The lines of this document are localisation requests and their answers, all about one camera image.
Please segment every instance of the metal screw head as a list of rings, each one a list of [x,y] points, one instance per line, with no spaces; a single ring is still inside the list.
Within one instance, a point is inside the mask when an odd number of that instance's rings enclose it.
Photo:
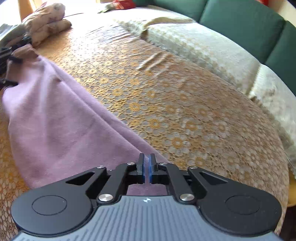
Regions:
[[[180,199],[182,201],[192,201],[194,199],[194,196],[190,193],[184,193],[184,194],[180,195]]]
[[[113,196],[111,194],[102,194],[99,196],[99,200],[102,201],[102,202],[108,202],[108,201],[111,201],[113,199]]]

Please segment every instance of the green cushion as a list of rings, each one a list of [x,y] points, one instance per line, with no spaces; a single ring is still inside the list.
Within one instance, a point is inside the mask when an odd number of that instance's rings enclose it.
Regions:
[[[296,96],[296,28],[289,21],[265,64]]]
[[[159,7],[178,12],[199,21],[207,0],[153,0]]]
[[[208,0],[200,24],[228,37],[264,63],[285,20],[255,0]]]
[[[146,7],[149,4],[153,4],[153,0],[133,0],[137,7]]]

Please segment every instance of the lace tablecloth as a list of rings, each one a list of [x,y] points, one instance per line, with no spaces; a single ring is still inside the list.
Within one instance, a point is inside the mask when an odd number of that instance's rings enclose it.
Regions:
[[[180,168],[197,165],[273,194],[283,210],[279,233],[288,201],[287,159],[262,111],[209,71],[101,16],[69,20],[73,29],[49,38],[38,52]],[[0,221],[13,233],[9,207]]]

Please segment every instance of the pink towel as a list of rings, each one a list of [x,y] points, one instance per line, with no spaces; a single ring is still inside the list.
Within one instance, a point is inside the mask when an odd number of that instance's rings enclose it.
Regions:
[[[117,119],[73,77],[39,56],[31,45],[14,51],[23,63],[8,63],[7,79],[17,81],[3,94],[16,165],[31,188],[93,167],[114,169],[155,153],[146,141]],[[129,194],[144,194],[138,185]],[[155,195],[163,187],[153,185]]]

